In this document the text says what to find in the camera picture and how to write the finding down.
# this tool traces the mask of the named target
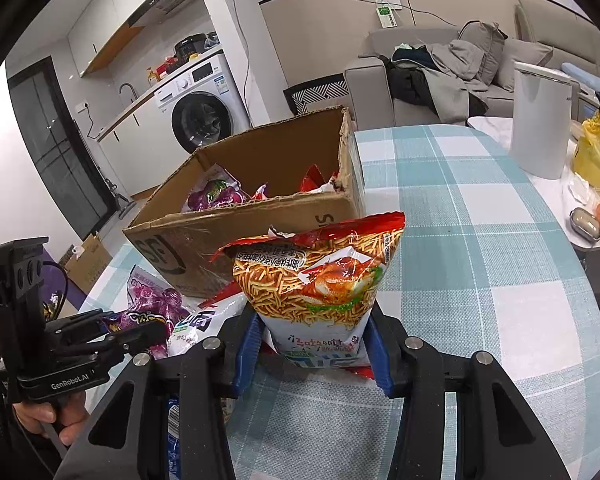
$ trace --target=faucet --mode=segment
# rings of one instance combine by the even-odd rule
[[[136,94],[136,89],[133,87],[133,85],[131,83],[122,83],[122,85],[120,85],[120,90],[118,91],[119,94],[122,94],[122,89],[128,86],[129,88],[131,88],[131,93],[134,95],[134,100],[131,102],[134,102],[136,99],[138,99],[138,94]]]

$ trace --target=blue plaid tablecloth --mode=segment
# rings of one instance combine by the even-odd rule
[[[382,309],[439,351],[491,352],[571,477],[592,478],[600,468],[600,313],[549,208],[477,130],[407,126],[356,138],[367,213],[401,210],[408,223],[378,295]],[[124,308],[134,264],[153,270],[125,246],[84,308]],[[236,476],[385,479],[401,412],[402,401],[384,398],[373,381],[263,356],[227,424]],[[455,396],[447,394],[444,479],[454,478],[455,460]]]

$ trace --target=small cardboard box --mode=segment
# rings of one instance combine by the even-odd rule
[[[81,291],[88,294],[95,282],[111,263],[111,255],[107,253],[98,235],[90,235],[83,243],[84,252],[79,258],[75,254],[64,264],[69,278]]]
[[[267,184],[268,200],[181,213],[189,191],[219,164],[248,195]],[[342,191],[298,193],[317,164],[325,178],[338,172]],[[297,233],[365,215],[360,154],[349,112],[336,107],[266,124],[196,150],[151,196],[124,231],[171,285],[206,298],[232,280],[232,262],[209,258],[238,238],[266,234],[270,225]]]

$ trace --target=human hand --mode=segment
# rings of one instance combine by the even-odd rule
[[[58,436],[66,446],[70,446],[74,442],[85,421],[89,418],[89,412],[84,407],[85,398],[85,392],[71,394],[69,401],[62,407],[58,415],[60,424],[64,426]],[[18,420],[29,433],[41,434],[48,438],[40,422],[53,423],[56,421],[56,412],[51,404],[48,402],[42,404],[20,402],[14,404],[13,409]]]

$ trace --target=ceiling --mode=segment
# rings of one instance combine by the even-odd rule
[[[11,60],[65,38],[91,0],[51,0],[35,17],[9,53]]]

